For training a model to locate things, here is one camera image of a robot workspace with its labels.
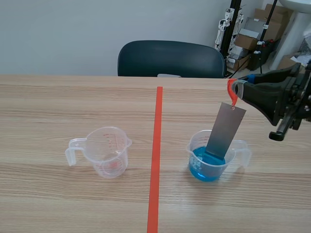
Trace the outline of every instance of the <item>measuring cup with blue liquid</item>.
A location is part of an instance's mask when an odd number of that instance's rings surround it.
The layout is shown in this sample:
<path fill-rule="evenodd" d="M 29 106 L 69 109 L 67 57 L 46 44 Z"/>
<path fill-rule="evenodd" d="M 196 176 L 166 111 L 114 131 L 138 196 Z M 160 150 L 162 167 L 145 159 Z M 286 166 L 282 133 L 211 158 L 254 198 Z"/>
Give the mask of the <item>measuring cup with blue liquid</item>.
<path fill-rule="evenodd" d="M 192 175 L 204 182 L 214 181 L 220 178 L 227 166 L 236 156 L 241 157 L 241 166 L 247 167 L 252 156 L 247 142 L 233 140 L 223 160 L 205 152 L 207 142 L 212 130 L 202 130 L 195 133 L 187 146 L 190 153 L 189 170 Z"/>

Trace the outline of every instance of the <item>cardboard box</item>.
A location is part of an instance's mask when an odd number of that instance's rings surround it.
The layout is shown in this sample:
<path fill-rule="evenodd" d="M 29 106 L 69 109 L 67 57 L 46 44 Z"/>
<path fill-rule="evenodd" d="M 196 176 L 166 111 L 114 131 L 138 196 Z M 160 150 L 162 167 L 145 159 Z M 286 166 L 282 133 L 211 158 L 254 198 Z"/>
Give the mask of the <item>cardboard box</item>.
<path fill-rule="evenodd" d="M 249 63 L 249 58 L 250 58 L 250 54 L 244 58 L 239 58 L 239 59 L 234 59 L 235 62 L 232 63 L 230 62 L 230 58 L 228 59 L 228 62 L 227 62 L 227 67 L 233 71 L 236 71 L 246 60 L 248 60 L 247 62 L 245 62 L 245 64 L 240 68 L 240 70 L 243 70 L 247 67 L 248 63 Z"/>
<path fill-rule="evenodd" d="M 254 18 L 266 22 L 271 9 L 272 9 L 271 4 L 267 4 L 265 10 L 255 9 Z M 263 40 L 280 39 L 286 30 L 286 27 L 290 21 L 293 12 L 294 12 L 293 10 L 287 9 L 285 7 L 276 6 L 272 14 L 271 21 L 269 23 L 269 28 L 266 31 Z"/>
<path fill-rule="evenodd" d="M 244 49 L 254 51 L 256 49 L 257 42 L 258 40 L 255 38 L 239 34 L 234 44 Z"/>
<path fill-rule="evenodd" d="M 278 65 L 277 69 L 286 69 L 289 67 L 292 67 L 293 65 L 295 65 L 296 63 L 299 63 L 299 61 L 295 58 L 295 56 L 298 56 L 299 53 L 293 53 L 290 55 L 285 55 L 280 64 Z M 304 74 L 305 73 L 305 67 L 303 65 L 300 66 L 300 71 L 299 73 Z"/>
<path fill-rule="evenodd" d="M 246 57 L 249 51 L 247 49 L 235 45 L 230 52 L 231 58 L 238 59 L 239 57 Z"/>
<path fill-rule="evenodd" d="M 291 55 L 285 55 L 282 58 L 280 64 L 277 67 L 277 69 L 286 69 L 288 67 L 292 67 L 293 65 L 295 65 L 296 62 L 291 59 L 292 56 L 293 56 L 292 54 Z"/>
<path fill-rule="evenodd" d="M 239 34 L 246 35 L 246 36 L 255 38 L 255 39 L 257 39 L 257 40 L 260 39 L 260 36 L 259 36 L 259 33 L 258 33 L 258 32 L 254 32 L 254 31 L 247 30 L 247 29 L 244 29 L 244 28 L 242 28 L 242 29 L 240 30 Z"/>

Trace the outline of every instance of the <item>black metal frame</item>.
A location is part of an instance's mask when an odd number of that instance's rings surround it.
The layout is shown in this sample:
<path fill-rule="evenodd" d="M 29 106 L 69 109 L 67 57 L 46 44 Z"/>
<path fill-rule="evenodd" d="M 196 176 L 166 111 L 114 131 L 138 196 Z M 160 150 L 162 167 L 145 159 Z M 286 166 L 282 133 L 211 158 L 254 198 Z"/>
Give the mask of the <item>black metal frame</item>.
<path fill-rule="evenodd" d="M 226 60 L 227 56 L 229 55 L 228 50 L 229 50 L 233 30 L 235 27 L 235 23 L 236 23 L 237 18 L 238 18 L 238 13 L 240 10 L 241 1 L 242 0 L 232 0 L 231 1 L 230 8 L 234 9 L 234 14 L 233 14 L 232 22 L 230 23 L 229 27 L 227 27 L 225 29 L 223 40 L 222 40 L 222 45 L 220 47 L 220 53 L 223 55 L 225 60 Z"/>

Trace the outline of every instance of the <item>empty measuring cup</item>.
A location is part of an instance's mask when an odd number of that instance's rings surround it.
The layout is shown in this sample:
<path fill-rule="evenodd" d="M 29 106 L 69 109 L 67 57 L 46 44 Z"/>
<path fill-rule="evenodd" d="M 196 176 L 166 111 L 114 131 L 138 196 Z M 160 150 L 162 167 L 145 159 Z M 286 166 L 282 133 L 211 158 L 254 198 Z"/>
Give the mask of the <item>empty measuring cup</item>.
<path fill-rule="evenodd" d="M 117 127 L 103 127 L 91 132 L 86 138 L 70 140 L 65 151 L 69 166 L 76 164 L 75 151 L 82 151 L 97 173 L 104 178 L 121 175 L 128 163 L 127 148 L 132 141 Z"/>
<path fill-rule="evenodd" d="M 241 165 L 248 166 L 252 152 L 247 143 L 242 140 L 233 140 L 225 158 L 219 160 L 210 154 L 206 154 L 205 148 L 209 140 L 211 130 L 202 130 L 195 133 L 187 146 L 190 153 L 189 169 L 192 175 L 202 181 L 217 180 L 236 155 L 241 156 Z"/>

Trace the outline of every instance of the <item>blue liquid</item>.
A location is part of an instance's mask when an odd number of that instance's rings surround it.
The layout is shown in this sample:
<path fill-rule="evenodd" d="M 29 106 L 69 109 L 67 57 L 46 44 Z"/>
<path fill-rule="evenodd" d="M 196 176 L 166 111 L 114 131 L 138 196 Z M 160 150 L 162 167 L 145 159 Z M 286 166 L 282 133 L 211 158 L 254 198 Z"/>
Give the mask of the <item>blue liquid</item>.
<path fill-rule="evenodd" d="M 211 165 L 224 165 L 225 159 L 220 160 L 212 155 L 205 152 L 205 147 L 199 147 L 193 151 L 193 153 L 198 157 L 201 161 L 211 164 Z M 217 180 L 221 174 L 223 173 L 225 166 L 223 167 L 214 167 L 207 166 L 196 159 L 193 159 L 192 162 L 189 162 L 189 170 L 192 175 L 204 182 L 210 182 Z"/>

